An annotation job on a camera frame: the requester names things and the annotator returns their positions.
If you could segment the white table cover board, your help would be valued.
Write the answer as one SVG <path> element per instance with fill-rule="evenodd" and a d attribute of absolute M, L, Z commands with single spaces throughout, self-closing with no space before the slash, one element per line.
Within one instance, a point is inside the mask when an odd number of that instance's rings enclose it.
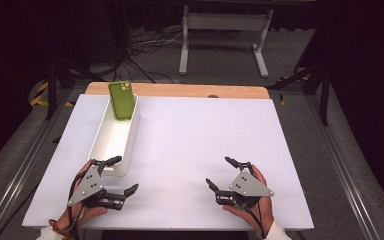
<path fill-rule="evenodd" d="M 208 184 L 225 189 L 237 176 L 227 157 L 251 162 L 273 191 L 274 215 L 288 230 L 310 229 L 313 220 L 274 104 L 270 100 L 142 97 L 134 148 L 123 177 L 106 188 L 137 192 L 122 210 L 88 223 L 105 230 L 247 229 L 221 209 Z"/>

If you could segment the green phone case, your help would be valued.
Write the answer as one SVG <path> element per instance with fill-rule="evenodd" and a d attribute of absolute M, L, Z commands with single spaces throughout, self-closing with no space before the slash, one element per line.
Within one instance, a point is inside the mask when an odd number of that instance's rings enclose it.
<path fill-rule="evenodd" d="M 135 100 L 129 81 L 115 81 L 108 86 L 110 102 L 117 120 L 129 120 L 133 116 Z"/>

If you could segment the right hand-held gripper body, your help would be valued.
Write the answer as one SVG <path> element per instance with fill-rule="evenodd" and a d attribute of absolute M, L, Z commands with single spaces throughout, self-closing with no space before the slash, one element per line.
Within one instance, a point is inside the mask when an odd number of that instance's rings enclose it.
<path fill-rule="evenodd" d="M 217 204 L 246 210 L 255 206 L 261 197 L 274 196 L 274 192 L 257 179 L 250 162 L 242 163 L 242 169 L 238 170 L 239 174 L 229 185 L 228 190 L 219 189 L 214 192 Z"/>

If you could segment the white plastic storage bin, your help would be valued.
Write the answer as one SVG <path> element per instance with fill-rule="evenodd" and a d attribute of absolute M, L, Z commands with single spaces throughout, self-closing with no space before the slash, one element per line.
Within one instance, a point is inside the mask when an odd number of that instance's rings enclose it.
<path fill-rule="evenodd" d="M 89 152 L 89 158 L 104 161 L 121 156 L 122 159 L 110 167 L 105 167 L 104 175 L 121 177 L 127 174 L 139 120 L 140 109 L 137 95 L 134 95 L 134 110 L 130 120 L 117 120 L 114 117 L 111 103 L 107 104 Z"/>

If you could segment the white metal stand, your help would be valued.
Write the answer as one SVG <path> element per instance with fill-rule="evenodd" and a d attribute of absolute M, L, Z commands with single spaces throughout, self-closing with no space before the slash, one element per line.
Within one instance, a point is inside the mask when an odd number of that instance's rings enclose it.
<path fill-rule="evenodd" d="M 188 6 L 183 7 L 182 17 L 182 49 L 179 63 L 179 74 L 186 75 L 189 55 L 189 31 L 190 30 L 232 30 L 259 32 L 259 40 L 252 45 L 253 54 L 262 78 L 269 76 L 268 69 L 263 58 L 263 45 L 272 20 L 273 10 L 265 14 L 216 14 L 194 13 Z"/>

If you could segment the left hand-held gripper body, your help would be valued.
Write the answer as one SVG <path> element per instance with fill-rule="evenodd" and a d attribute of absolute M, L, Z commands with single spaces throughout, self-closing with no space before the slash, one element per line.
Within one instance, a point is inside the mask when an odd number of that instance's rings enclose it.
<path fill-rule="evenodd" d="M 128 197 L 123 194 L 109 193 L 103 184 L 102 174 L 98 173 L 100 166 L 98 160 L 93 159 L 89 168 L 78 174 L 73 184 L 78 183 L 77 188 L 69 194 L 68 206 L 78 202 L 88 208 L 105 207 L 114 210 L 121 210 Z"/>

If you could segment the black tripod stand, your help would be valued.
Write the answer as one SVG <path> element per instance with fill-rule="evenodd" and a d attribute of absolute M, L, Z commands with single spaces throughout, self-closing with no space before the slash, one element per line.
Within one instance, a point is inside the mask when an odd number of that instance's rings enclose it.
<path fill-rule="evenodd" d="M 268 90 L 280 90 L 284 87 L 297 82 L 298 80 L 307 80 L 302 85 L 302 92 L 305 95 L 314 95 L 318 88 L 321 88 L 320 102 L 319 102 L 319 117 L 322 123 L 327 126 L 327 110 L 328 110 L 328 99 L 330 91 L 330 64 L 322 63 L 318 65 L 299 70 L 297 73 L 289 77 L 281 77 L 280 81 L 275 84 L 267 86 Z"/>
<path fill-rule="evenodd" d="M 46 80 L 48 82 L 47 120 L 50 120 L 57 110 L 57 81 L 60 81 L 64 88 L 72 88 L 74 86 L 74 80 L 70 73 L 71 70 L 75 70 L 86 79 L 93 80 L 94 82 L 104 82 L 104 79 L 98 75 L 81 68 L 63 57 L 50 57 L 46 70 Z"/>

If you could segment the person's left hand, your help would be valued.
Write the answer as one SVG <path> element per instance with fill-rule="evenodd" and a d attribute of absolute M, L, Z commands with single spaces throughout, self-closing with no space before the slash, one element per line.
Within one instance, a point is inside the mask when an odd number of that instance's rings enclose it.
<path fill-rule="evenodd" d="M 77 227 L 85 225 L 92 218 L 104 215 L 107 213 L 105 207 L 87 208 L 78 202 L 72 206 L 66 208 L 64 213 L 55 222 L 54 227 L 61 233 L 68 233 L 68 228 L 71 226 L 73 221 Z"/>

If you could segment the person's right hand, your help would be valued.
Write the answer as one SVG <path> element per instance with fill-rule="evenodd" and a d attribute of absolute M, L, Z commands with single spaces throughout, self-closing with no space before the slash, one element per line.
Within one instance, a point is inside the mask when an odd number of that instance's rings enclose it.
<path fill-rule="evenodd" d="M 258 223 L 250 213 L 244 210 L 237 209 L 234 206 L 224 205 L 223 209 L 243 219 L 259 234 L 262 234 L 262 232 L 267 233 L 269 231 L 269 228 L 271 227 L 271 224 L 274 221 L 272 201 L 270 197 L 261 197 L 259 199 L 259 203 L 251 209 L 253 214 L 259 219 L 260 223 Z"/>

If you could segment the yellow black floor tape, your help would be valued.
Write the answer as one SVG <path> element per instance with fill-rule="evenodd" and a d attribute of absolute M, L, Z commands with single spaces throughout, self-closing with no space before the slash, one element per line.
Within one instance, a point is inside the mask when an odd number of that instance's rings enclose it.
<path fill-rule="evenodd" d="M 43 99 L 43 95 L 45 93 L 45 91 L 47 90 L 48 88 L 48 82 L 46 80 L 44 80 L 38 90 L 36 91 L 33 99 L 30 101 L 30 105 L 31 106 L 44 106 L 44 107 L 48 107 L 49 106 L 49 102 L 47 100 L 44 100 Z"/>

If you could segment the aluminium floor rail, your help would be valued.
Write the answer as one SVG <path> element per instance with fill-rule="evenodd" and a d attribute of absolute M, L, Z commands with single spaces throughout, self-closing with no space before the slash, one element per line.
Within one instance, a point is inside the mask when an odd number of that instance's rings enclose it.
<path fill-rule="evenodd" d="M 7 221 L 7 217 L 9 216 L 11 209 L 22 191 L 39 154 L 42 151 L 47 134 L 52 129 L 66 101 L 70 98 L 71 93 L 71 90 L 63 89 L 60 95 L 56 98 L 56 109 L 54 110 L 53 115 L 49 120 L 44 120 L 41 123 L 38 133 L 36 134 L 32 145 L 28 149 L 25 158 L 16 168 L 17 172 L 11 179 L 9 185 L 6 187 L 4 195 L 0 198 L 0 229 Z"/>
<path fill-rule="evenodd" d="M 365 239 L 380 240 L 380 235 L 378 234 L 367 208 L 362 201 L 361 193 L 346 167 L 332 132 L 329 127 L 323 123 L 321 117 L 319 116 L 317 99 L 312 95 L 306 96 L 305 99 L 313 117 L 315 118 L 325 144 L 327 145 L 332 159 L 332 164 Z"/>

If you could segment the wooden table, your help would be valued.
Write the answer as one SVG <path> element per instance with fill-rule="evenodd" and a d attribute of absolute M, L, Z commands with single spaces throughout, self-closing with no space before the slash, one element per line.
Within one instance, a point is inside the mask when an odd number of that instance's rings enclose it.
<path fill-rule="evenodd" d="M 268 90 L 260 86 L 225 86 L 196 84 L 133 83 L 133 92 L 138 96 L 201 97 L 239 99 L 269 99 Z"/>

